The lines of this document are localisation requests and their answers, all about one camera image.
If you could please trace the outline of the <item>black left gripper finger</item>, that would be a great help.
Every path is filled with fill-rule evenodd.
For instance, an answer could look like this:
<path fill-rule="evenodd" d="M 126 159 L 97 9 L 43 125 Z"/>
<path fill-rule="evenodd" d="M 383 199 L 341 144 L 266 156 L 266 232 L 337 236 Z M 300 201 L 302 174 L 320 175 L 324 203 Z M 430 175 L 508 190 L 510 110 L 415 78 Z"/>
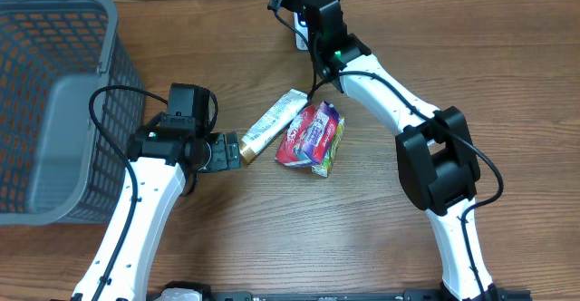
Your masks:
<path fill-rule="evenodd" d="M 218 172 L 227 168 L 226 137 L 224 133 L 211 133 L 207 138 L 210 149 L 208 163 L 200 170 L 203 173 Z"/>
<path fill-rule="evenodd" d="M 241 168 L 238 137 L 233 131 L 226 134 L 226 157 L 229 170 L 239 170 Z"/>

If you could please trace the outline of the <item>white tube gold cap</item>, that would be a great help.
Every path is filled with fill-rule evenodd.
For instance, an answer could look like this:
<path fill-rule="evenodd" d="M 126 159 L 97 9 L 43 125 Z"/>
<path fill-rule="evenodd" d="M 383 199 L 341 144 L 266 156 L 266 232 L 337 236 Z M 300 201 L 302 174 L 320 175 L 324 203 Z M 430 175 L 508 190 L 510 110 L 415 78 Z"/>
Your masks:
<path fill-rule="evenodd" d="M 247 164 L 306 106 L 307 94 L 295 89 L 282 95 L 242 137 L 240 154 Z"/>

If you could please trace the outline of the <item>purple red pad pack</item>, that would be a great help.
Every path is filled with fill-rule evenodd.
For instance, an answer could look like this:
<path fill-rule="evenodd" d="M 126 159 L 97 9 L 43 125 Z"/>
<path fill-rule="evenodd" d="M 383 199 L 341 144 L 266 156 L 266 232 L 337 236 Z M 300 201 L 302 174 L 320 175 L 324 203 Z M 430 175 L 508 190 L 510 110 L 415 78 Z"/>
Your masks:
<path fill-rule="evenodd" d="M 305 107 L 291 121 L 275 159 L 290 168 L 323 163 L 338 131 L 340 114 L 329 102 Z"/>

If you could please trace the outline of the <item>green yellow snack pack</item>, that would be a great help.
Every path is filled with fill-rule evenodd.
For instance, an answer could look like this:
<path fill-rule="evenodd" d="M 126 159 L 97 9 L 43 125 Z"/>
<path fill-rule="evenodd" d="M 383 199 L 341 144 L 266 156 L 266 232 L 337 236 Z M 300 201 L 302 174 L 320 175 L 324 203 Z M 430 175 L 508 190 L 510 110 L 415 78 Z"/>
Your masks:
<path fill-rule="evenodd" d="M 330 176 L 336 158 L 336 152 L 340 146 L 343 137 L 344 122 L 345 118 L 341 117 L 338 122 L 336 132 L 333 136 L 332 143 L 328 148 L 328 150 L 326 151 L 322 163 L 318 165 L 313 165 L 311 167 L 312 173 L 321 176 L 323 178 L 328 178 Z"/>

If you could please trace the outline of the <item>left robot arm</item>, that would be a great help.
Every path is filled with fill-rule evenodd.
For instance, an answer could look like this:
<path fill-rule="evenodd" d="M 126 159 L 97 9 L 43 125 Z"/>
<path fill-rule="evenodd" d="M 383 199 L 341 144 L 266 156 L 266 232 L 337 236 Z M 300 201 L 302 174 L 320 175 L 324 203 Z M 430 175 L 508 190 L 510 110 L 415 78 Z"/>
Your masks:
<path fill-rule="evenodd" d="M 91 266 L 74 300 L 143 300 L 169 213 L 178 197 L 193 192 L 201 173 L 238 170 L 234 132 L 214 130 L 216 95 L 194 84 L 174 83 L 167 110 L 139 127 L 122 150 L 126 168 L 121 194 Z"/>

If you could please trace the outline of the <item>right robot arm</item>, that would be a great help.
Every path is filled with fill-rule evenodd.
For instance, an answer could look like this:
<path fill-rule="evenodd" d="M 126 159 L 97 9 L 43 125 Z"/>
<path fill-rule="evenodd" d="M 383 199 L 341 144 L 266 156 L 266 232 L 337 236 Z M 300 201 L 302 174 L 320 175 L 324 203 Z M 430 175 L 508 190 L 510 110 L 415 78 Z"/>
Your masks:
<path fill-rule="evenodd" d="M 455 107 L 440 110 L 407 90 L 372 50 L 348 31 L 341 0 L 270 0 L 269 9 L 301 15 L 304 39 L 322 83 L 355 99 L 394 135 L 399 181 L 433 228 L 443 268 L 442 285 L 454 300 L 490 300 L 488 273 L 475 224 L 479 163 L 488 157 L 470 137 Z"/>

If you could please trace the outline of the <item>white barcode scanner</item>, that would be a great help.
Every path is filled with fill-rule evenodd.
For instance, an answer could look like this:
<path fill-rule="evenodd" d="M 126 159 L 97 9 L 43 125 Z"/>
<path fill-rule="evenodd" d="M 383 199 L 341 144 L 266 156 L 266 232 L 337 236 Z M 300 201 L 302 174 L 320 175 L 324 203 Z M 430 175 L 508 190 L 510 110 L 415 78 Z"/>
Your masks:
<path fill-rule="evenodd" d="M 308 27 L 301 13 L 294 13 L 295 45 L 299 51 L 308 51 Z"/>

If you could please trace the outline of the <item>grey plastic mesh basket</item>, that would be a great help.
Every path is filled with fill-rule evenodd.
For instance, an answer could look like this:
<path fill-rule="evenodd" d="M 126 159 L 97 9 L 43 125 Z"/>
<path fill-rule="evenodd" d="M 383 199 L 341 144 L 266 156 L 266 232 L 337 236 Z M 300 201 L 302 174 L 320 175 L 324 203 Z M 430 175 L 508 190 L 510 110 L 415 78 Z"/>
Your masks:
<path fill-rule="evenodd" d="M 105 223 L 143 86 L 112 0 L 1 0 L 1 222 Z"/>

